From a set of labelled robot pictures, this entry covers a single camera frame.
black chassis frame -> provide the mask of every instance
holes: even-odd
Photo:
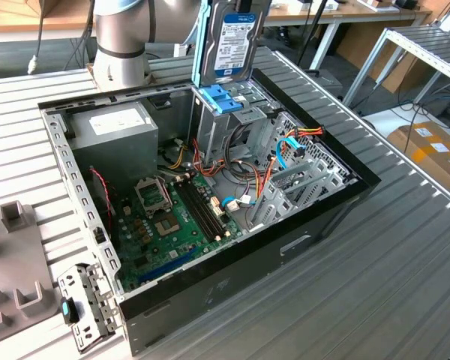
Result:
[[[305,126],[320,126],[262,71],[254,69],[252,80]],[[154,88],[154,92],[167,93],[187,87],[183,82],[160,85]],[[75,112],[77,108],[86,111],[145,96],[147,88],[133,88],[40,103],[38,106],[48,114],[68,110]],[[176,272],[152,288],[119,303],[132,355],[137,355],[329,236],[380,183],[380,178],[330,133],[325,132],[322,143],[349,167],[358,181],[279,224],[250,234],[246,241],[236,243],[185,271]]]

blue drive bracket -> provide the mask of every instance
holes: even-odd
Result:
[[[240,110],[243,104],[237,103],[228,91],[220,85],[206,86],[200,89],[203,97],[220,113],[231,113]]]

metal shelf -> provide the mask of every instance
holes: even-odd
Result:
[[[450,34],[448,32],[434,25],[386,28],[343,99],[344,105],[349,106],[352,103],[353,98],[365,81],[365,77],[378,59],[387,41],[397,44],[399,49],[395,51],[388,61],[377,80],[378,83],[390,71],[403,50],[413,54],[441,74],[450,78]],[[432,84],[429,82],[425,89],[428,90]]]

green motherboard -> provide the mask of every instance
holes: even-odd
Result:
[[[165,184],[170,207],[154,214],[146,213],[135,191],[119,204],[113,204],[118,218],[114,247],[121,262],[118,278],[126,292],[242,235],[237,223],[227,214],[213,213],[210,204],[213,194],[201,175],[194,176],[185,185],[189,187],[188,193],[184,193],[182,184]],[[140,195],[145,206],[164,200],[158,187],[148,187]],[[203,206],[209,209],[205,211],[208,216],[205,222],[203,213],[197,212]],[[210,223],[220,225],[223,236],[212,238],[212,230],[207,228]]]

slotted metal table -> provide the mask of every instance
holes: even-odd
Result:
[[[280,53],[260,48],[254,64],[382,182],[331,237],[138,359],[447,359],[450,193]],[[162,83],[191,66],[152,62]],[[37,102],[96,91],[84,70],[0,79],[0,203],[34,206],[55,282],[91,255]],[[0,342],[0,359],[56,356],[80,358],[60,314]],[[118,332],[81,359],[130,357]]]
[[[343,99],[345,105],[349,106],[352,103],[357,91],[365,81],[365,77],[370,72],[372,66],[374,66],[375,61],[388,41],[397,44],[398,48],[377,78],[377,83],[381,83],[404,52],[413,54],[436,69],[436,73],[421,90],[420,94],[418,94],[415,102],[419,102],[426,95],[440,74],[444,74],[450,78],[450,34],[448,32],[443,31],[435,25],[386,28],[383,30],[382,35],[380,35],[379,40],[373,47],[363,67],[358,72],[349,91],[346,93]]]

